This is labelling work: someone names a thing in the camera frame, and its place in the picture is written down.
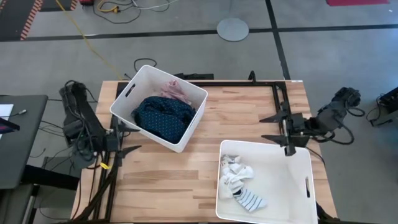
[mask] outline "wooden table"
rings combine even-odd
[[[96,114],[104,127],[110,125],[109,107],[115,100],[117,85],[117,81],[103,82],[99,94]],[[292,112],[310,117],[304,84],[286,81],[286,86]],[[209,93],[205,114],[182,153],[173,152],[139,133],[124,138],[123,147],[142,147],[128,154],[119,169],[112,222],[226,222],[215,213],[221,141],[271,143],[261,135],[279,134],[279,127],[278,124],[259,123],[260,119],[275,114],[271,87],[213,86],[204,89]],[[315,142],[310,142],[309,148],[321,153]],[[312,168],[317,202],[335,217],[326,170],[315,156],[312,156]],[[100,169],[95,175],[93,195],[100,179]],[[93,171],[83,170],[78,214],[88,204],[92,180]],[[78,198],[77,191],[72,214]],[[100,218],[104,218],[107,198],[106,192]]]

